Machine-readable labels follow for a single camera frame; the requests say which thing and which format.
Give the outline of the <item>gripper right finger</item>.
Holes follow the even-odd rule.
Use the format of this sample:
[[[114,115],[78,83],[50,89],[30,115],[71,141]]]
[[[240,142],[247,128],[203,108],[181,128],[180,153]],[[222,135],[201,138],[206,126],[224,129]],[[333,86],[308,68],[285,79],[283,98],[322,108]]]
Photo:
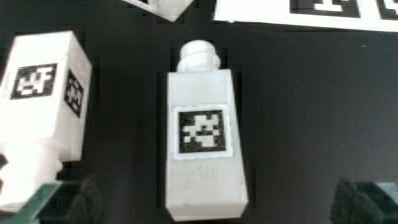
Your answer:
[[[398,184],[341,178],[331,207],[333,224],[398,224]]]

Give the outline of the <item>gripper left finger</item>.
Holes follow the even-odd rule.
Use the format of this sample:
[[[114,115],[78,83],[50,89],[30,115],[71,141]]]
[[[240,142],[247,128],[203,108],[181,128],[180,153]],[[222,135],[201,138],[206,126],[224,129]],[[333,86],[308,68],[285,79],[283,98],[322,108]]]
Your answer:
[[[45,184],[20,211],[0,224],[103,224],[105,209],[96,177]]]

